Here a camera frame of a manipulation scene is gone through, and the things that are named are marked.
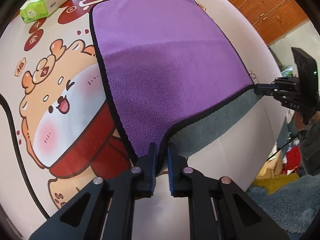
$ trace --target cartoon character face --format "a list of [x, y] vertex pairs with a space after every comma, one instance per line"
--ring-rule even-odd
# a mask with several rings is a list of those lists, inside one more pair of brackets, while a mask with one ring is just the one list
[[105, 101], [92, 45], [77, 40], [67, 48], [59, 39], [50, 51], [33, 73], [23, 75], [20, 103], [27, 150], [41, 168], [63, 155]]

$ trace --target red circular badge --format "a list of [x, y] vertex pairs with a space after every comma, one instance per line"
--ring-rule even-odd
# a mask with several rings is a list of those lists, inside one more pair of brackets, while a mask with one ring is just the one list
[[43, 29], [37, 30], [35, 33], [32, 33], [26, 44], [24, 45], [24, 50], [31, 50], [40, 40], [43, 35]]
[[35, 23], [31, 26], [29, 33], [34, 33], [37, 29], [39, 29], [45, 22], [47, 18], [39, 19], [35, 21]]

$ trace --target person's arm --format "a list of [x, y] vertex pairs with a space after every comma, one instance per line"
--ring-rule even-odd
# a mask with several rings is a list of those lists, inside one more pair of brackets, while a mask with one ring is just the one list
[[[295, 112], [293, 118], [297, 130], [303, 130], [305, 125], [302, 115]], [[312, 120], [313, 126], [311, 130], [306, 131], [305, 136], [299, 133], [299, 150], [306, 172], [314, 176], [320, 173], [320, 112], [316, 112]]]

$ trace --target purple towel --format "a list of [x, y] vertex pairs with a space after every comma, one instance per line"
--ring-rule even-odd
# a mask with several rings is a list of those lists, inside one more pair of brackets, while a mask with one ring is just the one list
[[90, 21], [110, 110], [138, 157], [150, 142], [159, 149], [174, 124], [196, 122], [197, 114], [252, 85], [228, 39], [194, 0], [109, 0], [92, 9]]

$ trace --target cartoon paw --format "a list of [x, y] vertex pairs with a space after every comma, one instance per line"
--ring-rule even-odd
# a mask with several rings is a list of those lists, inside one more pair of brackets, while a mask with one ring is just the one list
[[89, 166], [84, 172], [70, 179], [49, 179], [48, 188], [52, 201], [60, 209], [95, 177]]
[[205, 12], [207, 10], [207, 8], [205, 6], [203, 6], [201, 3], [197, 2], [197, 5]]
[[257, 83], [259, 83], [259, 81], [258, 81], [258, 78], [257, 78], [257, 75], [254, 73], [254, 71], [253, 70], [251, 70], [251, 69], [249, 69], [249, 75], [250, 75], [250, 77], [251, 77], [251, 79], [252, 79], [252, 81], [253, 81], [253, 83], [254, 84], [257, 84]]
[[62, 39], [55, 40], [50, 45], [51, 54], [56, 57], [56, 60], [61, 58], [61, 56], [66, 51], [66, 49], [67, 49], [67, 47], [65, 45], [63, 45], [63, 40]]

